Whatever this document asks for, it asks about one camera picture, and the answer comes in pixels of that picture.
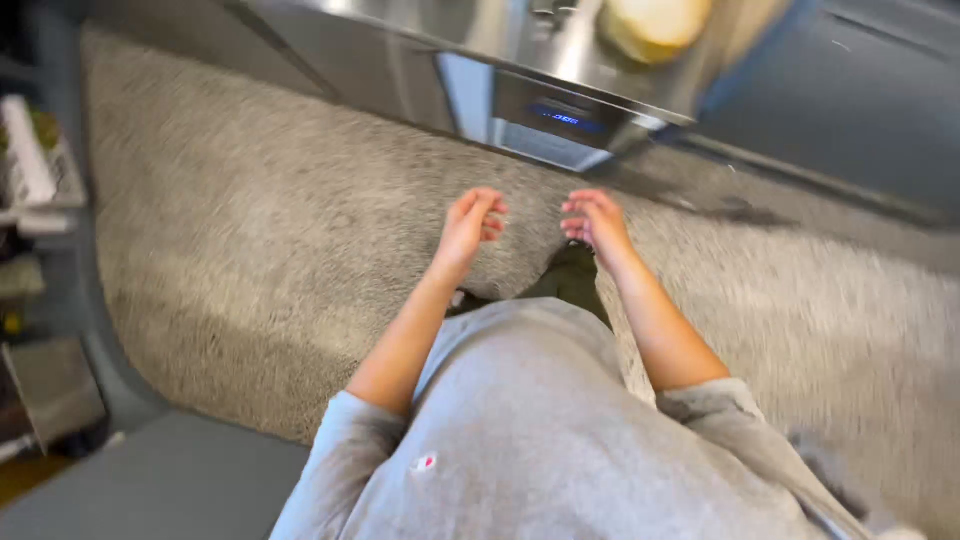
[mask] countertop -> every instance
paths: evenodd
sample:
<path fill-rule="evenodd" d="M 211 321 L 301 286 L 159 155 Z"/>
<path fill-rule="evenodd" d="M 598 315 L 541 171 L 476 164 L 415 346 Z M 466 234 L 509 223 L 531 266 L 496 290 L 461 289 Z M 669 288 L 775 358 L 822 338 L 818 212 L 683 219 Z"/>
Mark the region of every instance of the countertop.
<path fill-rule="evenodd" d="M 534 14 L 539 0 L 299 0 L 253 1 L 271 8 L 296 5 L 381 26 L 479 60 L 539 75 L 561 86 L 612 96 L 621 107 L 674 124 L 696 120 L 697 102 L 722 71 L 742 18 L 742 0 L 714 0 L 708 25 L 675 61 L 645 66 L 598 37 L 603 0 L 580 0 L 562 25 Z"/>

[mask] bread roll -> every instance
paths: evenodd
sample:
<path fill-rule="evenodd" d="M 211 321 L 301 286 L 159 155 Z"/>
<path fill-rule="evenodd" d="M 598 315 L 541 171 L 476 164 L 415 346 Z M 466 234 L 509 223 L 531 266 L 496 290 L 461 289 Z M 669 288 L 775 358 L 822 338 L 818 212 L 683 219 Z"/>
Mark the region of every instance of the bread roll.
<path fill-rule="evenodd" d="M 630 58 L 673 60 L 707 25 L 711 0 L 606 0 L 600 26 Z"/>

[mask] gray carpet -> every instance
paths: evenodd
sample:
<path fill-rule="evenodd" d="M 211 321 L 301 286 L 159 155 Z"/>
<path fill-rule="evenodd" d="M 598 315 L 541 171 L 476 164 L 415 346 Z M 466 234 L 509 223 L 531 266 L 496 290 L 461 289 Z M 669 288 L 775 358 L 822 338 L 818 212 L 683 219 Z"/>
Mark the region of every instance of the gray carpet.
<path fill-rule="evenodd" d="M 507 297 L 582 180 L 88 31 L 98 235 L 133 364 L 170 400 L 299 441 L 477 184 L 513 209 L 468 285 Z M 712 164 L 658 150 L 649 175 Z M 636 246 L 770 421 L 820 435 L 936 537 L 960 536 L 960 286 L 801 231 L 619 195 Z M 631 389 L 649 399 L 612 285 Z"/>

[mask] blue display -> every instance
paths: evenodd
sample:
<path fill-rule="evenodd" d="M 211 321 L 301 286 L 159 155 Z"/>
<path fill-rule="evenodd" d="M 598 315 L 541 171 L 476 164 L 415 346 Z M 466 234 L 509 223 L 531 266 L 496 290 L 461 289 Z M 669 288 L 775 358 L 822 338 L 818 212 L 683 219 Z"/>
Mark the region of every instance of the blue display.
<path fill-rule="evenodd" d="M 554 120 L 560 120 L 565 124 L 576 126 L 578 129 L 581 129 L 587 132 L 596 134 L 604 131 L 604 127 L 602 124 L 591 122 L 589 120 L 586 120 L 585 118 L 577 118 L 575 116 L 569 116 L 567 114 L 564 114 L 562 110 L 556 110 L 551 107 L 547 107 L 546 105 L 541 105 L 537 103 L 532 105 L 530 109 L 535 114 L 539 114 L 540 116 L 548 116 L 550 118 L 553 118 Z"/>

